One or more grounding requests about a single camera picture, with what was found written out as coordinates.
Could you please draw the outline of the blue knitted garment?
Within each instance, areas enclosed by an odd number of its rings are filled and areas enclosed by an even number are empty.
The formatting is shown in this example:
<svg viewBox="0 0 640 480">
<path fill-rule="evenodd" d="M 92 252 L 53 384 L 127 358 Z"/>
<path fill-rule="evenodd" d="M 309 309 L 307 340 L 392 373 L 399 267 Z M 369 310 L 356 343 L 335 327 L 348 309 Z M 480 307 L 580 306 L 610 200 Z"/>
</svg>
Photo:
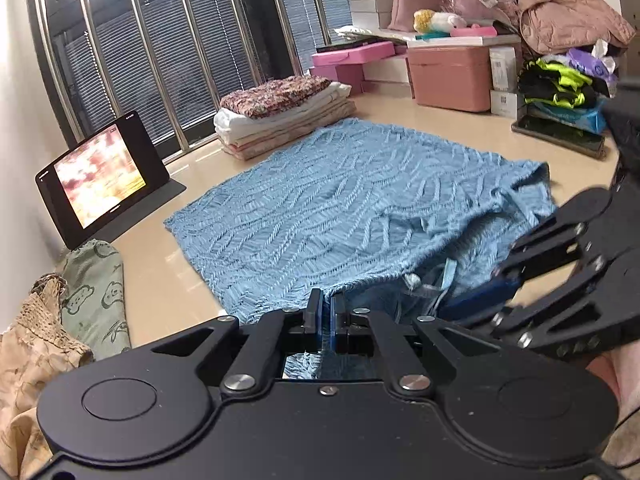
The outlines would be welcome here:
<svg viewBox="0 0 640 480">
<path fill-rule="evenodd" d="M 348 118 L 208 190 L 165 226 L 243 323 L 310 293 L 407 324 L 485 284 L 555 204 L 543 162 Z"/>
</svg>

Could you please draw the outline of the blue plastic bag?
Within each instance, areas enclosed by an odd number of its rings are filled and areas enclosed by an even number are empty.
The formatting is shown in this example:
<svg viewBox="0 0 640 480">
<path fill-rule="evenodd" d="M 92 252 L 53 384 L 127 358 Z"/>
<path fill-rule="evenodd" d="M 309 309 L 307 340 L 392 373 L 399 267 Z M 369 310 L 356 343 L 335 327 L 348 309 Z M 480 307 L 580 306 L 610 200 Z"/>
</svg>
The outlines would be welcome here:
<svg viewBox="0 0 640 480">
<path fill-rule="evenodd" d="M 606 121 L 602 114 L 605 103 L 605 99 L 600 99 L 591 108 L 564 108 L 543 102 L 533 102 L 527 105 L 527 113 L 530 116 L 546 118 L 569 127 L 601 134 L 606 129 Z"/>
</svg>

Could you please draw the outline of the white lower carton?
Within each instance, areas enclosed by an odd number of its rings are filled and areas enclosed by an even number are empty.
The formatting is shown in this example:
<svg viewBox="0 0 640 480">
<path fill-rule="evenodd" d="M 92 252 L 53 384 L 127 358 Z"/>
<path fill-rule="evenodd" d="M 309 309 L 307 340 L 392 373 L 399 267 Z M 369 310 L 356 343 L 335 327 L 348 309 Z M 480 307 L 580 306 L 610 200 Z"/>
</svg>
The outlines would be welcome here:
<svg viewBox="0 0 640 480">
<path fill-rule="evenodd" d="M 520 120 L 526 114 L 526 104 L 519 93 L 491 90 L 490 105 L 491 114 L 511 120 Z"/>
</svg>

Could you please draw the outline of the neon yellow black clothing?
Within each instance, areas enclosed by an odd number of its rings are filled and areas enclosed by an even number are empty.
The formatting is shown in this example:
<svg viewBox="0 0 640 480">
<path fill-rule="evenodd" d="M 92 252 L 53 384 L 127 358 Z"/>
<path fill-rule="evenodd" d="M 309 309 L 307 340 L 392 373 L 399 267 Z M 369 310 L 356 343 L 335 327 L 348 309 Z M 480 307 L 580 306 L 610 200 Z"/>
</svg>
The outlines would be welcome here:
<svg viewBox="0 0 640 480">
<path fill-rule="evenodd" d="M 596 106 L 598 92 L 592 84 L 579 70 L 541 58 L 527 62 L 518 75 L 518 92 L 526 104 L 541 102 L 567 110 Z"/>
</svg>

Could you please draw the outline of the stack of folded beige blankets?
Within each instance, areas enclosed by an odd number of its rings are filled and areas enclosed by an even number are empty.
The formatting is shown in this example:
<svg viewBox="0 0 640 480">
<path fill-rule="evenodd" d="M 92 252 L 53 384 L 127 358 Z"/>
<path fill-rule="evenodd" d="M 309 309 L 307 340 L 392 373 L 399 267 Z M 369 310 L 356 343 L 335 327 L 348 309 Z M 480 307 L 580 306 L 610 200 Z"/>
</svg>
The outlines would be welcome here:
<svg viewBox="0 0 640 480">
<path fill-rule="evenodd" d="M 249 160 L 339 122 L 356 112 L 352 87 L 332 81 L 315 96 L 266 118 L 253 119 L 222 108 L 214 116 L 222 149 L 239 160 Z"/>
</svg>

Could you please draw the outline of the white small carton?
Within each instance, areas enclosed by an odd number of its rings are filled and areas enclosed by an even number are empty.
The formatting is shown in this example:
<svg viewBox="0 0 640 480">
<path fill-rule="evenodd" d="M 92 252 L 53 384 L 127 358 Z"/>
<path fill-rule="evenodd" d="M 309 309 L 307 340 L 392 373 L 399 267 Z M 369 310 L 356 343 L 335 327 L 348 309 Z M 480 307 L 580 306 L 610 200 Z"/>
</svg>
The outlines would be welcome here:
<svg viewBox="0 0 640 480">
<path fill-rule="evenodd" d="M 514 47 L 490 48 L 489 61 L 494 89 L 513 92 L 518 84 L 518 57 Z"/>
</svg>

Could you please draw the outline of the pink storage box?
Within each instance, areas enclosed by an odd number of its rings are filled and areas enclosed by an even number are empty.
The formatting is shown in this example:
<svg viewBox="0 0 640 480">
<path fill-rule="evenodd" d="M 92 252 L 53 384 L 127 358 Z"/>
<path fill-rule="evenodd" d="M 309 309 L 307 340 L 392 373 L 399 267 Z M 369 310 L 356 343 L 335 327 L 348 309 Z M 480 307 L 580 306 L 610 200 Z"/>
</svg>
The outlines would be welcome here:
<svg viewBox="0 0 640 480">
<path fill-rule="evenodd" d="M 412 48 L 407 61 L 419 105 L 469 113 L 490 110 L 488 47 Z"/>
</svg>

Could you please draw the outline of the floral folded cloth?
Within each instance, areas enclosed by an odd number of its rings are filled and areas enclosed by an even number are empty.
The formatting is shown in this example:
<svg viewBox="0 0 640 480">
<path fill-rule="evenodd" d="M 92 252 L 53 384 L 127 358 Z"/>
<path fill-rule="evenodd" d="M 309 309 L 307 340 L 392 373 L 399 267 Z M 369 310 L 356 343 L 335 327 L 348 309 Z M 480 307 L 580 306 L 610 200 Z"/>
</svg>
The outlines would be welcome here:
<svg viewBox="0 0 640 480">
<path fill-rule="evenodd" d="M 328 78 L 319 76 L 273 79 L 254 88 L 227 94 L 220 100 L 220 108 L 250 119 L 262 119 L 304 104 L 330 84 Z"/>
</svg>

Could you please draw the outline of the magenta small box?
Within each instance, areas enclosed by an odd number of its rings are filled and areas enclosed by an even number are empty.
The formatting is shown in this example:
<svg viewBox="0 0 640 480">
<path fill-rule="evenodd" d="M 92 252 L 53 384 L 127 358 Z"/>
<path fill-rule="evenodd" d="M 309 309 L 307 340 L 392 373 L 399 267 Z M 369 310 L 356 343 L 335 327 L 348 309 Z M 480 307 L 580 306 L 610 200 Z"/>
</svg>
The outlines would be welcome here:
<svg viewBox="0 0 640 480">
<path fill-rule="evenodd" d="M 350 92 L 352 96 L 362 92 L 363 69 L 360 64 L 311 66 L 309 73 L 312 76 L 326 77 L 341 84 L 349 84 L 352 87 Z"/>
</svg>

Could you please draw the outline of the pink quilted jacket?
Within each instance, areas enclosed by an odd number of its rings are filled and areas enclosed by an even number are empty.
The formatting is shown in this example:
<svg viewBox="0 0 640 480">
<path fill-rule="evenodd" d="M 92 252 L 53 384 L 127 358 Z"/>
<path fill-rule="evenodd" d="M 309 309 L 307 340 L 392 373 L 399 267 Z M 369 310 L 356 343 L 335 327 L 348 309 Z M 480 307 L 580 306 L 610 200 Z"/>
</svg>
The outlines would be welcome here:
<svg viewBox="0 0 640 480">
<path fill-rule="evenodd" d="M 636 30 L 604 0 L 518 0 L 520 33 L 539 54 L 593 46 L 629 47 Z"/>
</svg>

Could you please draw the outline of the black tablet with stand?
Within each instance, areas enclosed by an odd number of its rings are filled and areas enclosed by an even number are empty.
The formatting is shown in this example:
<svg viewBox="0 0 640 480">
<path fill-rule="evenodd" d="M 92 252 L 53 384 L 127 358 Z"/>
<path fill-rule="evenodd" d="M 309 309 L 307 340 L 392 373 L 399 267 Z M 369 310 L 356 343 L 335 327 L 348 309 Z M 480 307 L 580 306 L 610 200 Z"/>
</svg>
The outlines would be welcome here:
<svg viewBox="0 0 640 480">
<path fill-rule="evenodd" d="M 186 190 L 173 179 L 136 112 L 117 118 L 35 176 L 66 248 L 112 242 Z"/>
</svg>

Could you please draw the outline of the pink flat box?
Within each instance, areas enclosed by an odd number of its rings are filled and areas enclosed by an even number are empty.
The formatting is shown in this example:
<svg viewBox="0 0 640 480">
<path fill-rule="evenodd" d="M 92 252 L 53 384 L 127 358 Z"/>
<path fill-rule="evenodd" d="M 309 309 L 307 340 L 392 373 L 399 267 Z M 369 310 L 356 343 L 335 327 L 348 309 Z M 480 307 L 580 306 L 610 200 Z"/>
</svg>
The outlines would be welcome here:
<svg viewBox="0 0 640 480">
<path fill-rule="evenodd" d="M 395 55 L 395 46 L 391 41 L 365 44 L 364 46 L 316 53 L 311 55 L 314 67 L 329 65 L 361 65 L 390 58 Z"/>
</svg>

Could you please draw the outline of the yellow white plush toy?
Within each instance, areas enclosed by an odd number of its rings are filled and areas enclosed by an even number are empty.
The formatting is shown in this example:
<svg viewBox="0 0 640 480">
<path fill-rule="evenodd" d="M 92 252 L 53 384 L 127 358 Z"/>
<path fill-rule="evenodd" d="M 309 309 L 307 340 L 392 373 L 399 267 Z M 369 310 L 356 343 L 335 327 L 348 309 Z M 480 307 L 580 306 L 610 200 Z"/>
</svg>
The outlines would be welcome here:
<svg viewBox="0 0 640 480">
<path fill-rule="evenodd" d="M 448 12 L 436 12 L 428 9 L 413 13 L 413 29 L 419 35 L 441 32 L 450 34 L 455 29 L 465 28 L 468 23 L 460 15 Z"/>
</svg>

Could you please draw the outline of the beige lace cloth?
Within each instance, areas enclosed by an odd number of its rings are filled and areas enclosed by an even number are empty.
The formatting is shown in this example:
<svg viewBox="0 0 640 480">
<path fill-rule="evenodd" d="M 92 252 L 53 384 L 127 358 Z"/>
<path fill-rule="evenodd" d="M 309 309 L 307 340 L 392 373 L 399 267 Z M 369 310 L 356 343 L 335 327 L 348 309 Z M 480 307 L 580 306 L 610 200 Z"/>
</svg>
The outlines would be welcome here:
<svg viewBox="0 0 640 480">
<path fill-rule="evenodd" d="M 62 324 L 66 281 L 43 275 L 1 334 L 1 469 L 27 479 L 52 456 L 37 422 L 44 387 L 93 360 L 92 351 Z"/>
</svg>

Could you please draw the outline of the pink cushion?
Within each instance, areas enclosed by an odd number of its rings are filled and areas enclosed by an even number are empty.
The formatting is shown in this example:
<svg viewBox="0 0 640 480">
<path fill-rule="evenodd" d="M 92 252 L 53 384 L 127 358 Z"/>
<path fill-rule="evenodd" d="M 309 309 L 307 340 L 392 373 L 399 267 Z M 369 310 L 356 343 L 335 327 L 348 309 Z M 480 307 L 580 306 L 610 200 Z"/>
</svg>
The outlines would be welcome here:
<svg viewBox="0 0 640 480">
<path fill-rule="evenodd" d="M 392 14 L 390 14 L 390 30 L 398 32 L 413 32 L 413 15 L 416 11 L 440 11 L 442 0 L 393 0 Z"/>
</svg>

